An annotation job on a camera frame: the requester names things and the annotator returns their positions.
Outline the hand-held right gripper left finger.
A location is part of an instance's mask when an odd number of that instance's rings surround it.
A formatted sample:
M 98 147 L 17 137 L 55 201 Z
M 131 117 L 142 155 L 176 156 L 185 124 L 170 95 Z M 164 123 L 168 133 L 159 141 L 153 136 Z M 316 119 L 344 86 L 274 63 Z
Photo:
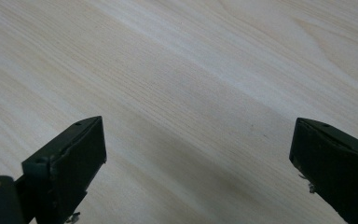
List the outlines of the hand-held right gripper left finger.
M 21 163 L 16 181 L 24 219 L 63 224 L 106 162 L 103 118 L 80 120 Z

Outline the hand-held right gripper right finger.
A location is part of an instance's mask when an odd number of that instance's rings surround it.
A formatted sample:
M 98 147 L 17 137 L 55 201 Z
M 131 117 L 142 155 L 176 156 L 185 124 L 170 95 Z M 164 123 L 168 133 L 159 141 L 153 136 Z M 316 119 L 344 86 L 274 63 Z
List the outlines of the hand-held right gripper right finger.
M 326 123 L 296 120 L 290 162 L 348 224 L 358 224 L 358 139 Z

